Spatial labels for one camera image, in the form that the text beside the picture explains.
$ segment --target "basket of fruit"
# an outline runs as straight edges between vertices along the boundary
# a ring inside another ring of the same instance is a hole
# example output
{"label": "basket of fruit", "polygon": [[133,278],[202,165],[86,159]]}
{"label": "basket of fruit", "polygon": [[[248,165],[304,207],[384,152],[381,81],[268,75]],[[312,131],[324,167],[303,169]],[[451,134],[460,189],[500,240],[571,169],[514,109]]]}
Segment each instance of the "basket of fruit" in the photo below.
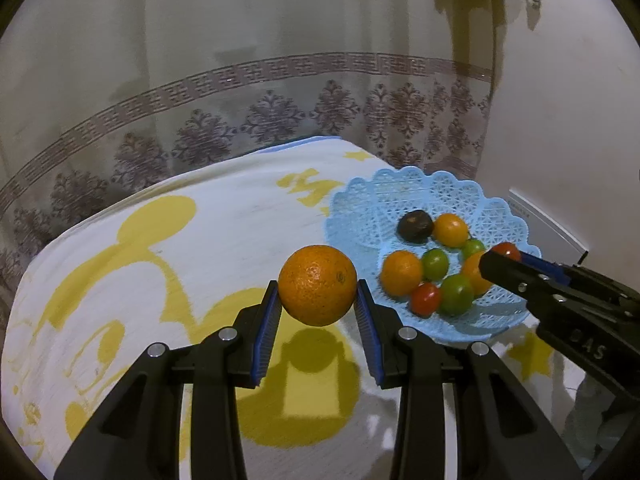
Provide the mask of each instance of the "basket of fruit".
{"label": "basket of fruit", "polygon": [[380,170],[332,197],[327,243],[346,254],[374,300],[440,342],[485,340],[524,321],[525,302],[484,280],[485,250],[540,257],[501,198],[447,171]]}

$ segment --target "orange fruit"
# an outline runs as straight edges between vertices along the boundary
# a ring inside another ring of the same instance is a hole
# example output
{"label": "orange fruit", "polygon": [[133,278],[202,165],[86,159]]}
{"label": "orange fruit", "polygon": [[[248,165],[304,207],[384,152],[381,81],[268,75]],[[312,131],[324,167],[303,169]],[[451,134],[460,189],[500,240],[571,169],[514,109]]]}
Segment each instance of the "orange fruit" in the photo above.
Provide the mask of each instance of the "orange fruit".
{"label": "orange fruit", "polygon": [[380,272],[380,285],[390,296],[407,296],[420,286],[422,264],[409,251],[396,251],[385,258]]}
{"label": "orange fruit", "polygon": [[453,213],[443,213],[433,223],[433,237],[447,247],[462,247],[469,238],[465,221]]}
{"label": "orange fruit", "polygon": [[338,249],[309,245],[282,266],[278,292],[291,317],[305,325],[326,326],[347,313],[357,283],[355,267]]}
{"label": "orange fruit", "polygon": [[480,256],[482,256],[486,251],[482,251],[480,253],[474,253],[469,256],[465,263],[462,264],[462,269],[460,269],[460,274],[464,274],[469,278],[471,282],[471,287],[474,290],[474,294],[476,296],[482,296],[485,294],[493,285],[493,283],[482,277],[480,274]]}

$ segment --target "white wall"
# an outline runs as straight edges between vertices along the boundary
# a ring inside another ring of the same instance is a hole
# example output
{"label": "white wall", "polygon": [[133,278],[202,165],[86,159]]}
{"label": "white wall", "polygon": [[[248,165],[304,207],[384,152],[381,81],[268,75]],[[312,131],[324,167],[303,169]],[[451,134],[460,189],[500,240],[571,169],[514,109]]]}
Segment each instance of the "white wall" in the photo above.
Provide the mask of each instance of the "white wall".
{"label": "white wall", "polygon": [[590,248],[586,266],[640,289],[640,48],[610,0],[505,10],[477,179],[520,190]]}

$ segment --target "metal rivet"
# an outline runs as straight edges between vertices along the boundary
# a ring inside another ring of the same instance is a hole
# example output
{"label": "metal rivet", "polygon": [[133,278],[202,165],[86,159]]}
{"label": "metal rivet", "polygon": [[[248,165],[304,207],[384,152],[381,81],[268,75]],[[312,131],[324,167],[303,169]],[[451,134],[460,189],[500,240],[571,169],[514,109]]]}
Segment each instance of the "metal rivet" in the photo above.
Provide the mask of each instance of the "metal rivet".
{"label": "metal rivet", "polygon": [[476,341],[471,345],[471,351],[479,356],[487,355],[489,353],[489,345],[481,341]]}
{"label": "metal rivet", "polygon": [[415,331],[415,328],[411,328],[410,326],[403,326],[398,330],[398,335],[405,341],[411,341],[411,339],[418,337],[418,333]]}
{"label": "metal rivet", "polygon": [[166,346],[164,346],[162,343],[153,343],[146,349],[146,354],[149,357],[160,357],[162,354],[164,354],[165,350]]}
{"label": "metal rivet", "polygon": [[235,328],[228,326],[223,328],[220,332],[218,332],[218,337],[222,339],[222,341],[231,341],[238,337],[238,330]]}

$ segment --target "green tomato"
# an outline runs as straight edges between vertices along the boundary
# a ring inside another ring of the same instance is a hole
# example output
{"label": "green tomato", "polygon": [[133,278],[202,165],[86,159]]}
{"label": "green tomato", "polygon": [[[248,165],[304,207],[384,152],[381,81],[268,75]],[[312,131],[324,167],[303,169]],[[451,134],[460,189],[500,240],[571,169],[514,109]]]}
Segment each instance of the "green tomato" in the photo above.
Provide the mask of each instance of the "green tomato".
{"label": "green tomato", "polygon": [[474,300],[474,289],[469,278],[462,274],[447,276],[440,285],[440,310],[449,316],[460,316],[469,310]]}
{"label": "green tomato", "polygon": [[449,258],[442,249],[431,249],[425,252],[421,258],[422,275],[428,282],[439,282],[447,275],[449,270]]}
{"label": "green tomato", "polygon": [[476,238],[470,238],[462,246],[462,257],[466,260],[472,254],[476,254],[485,250],[486,247],[480,240],[477,240]]}

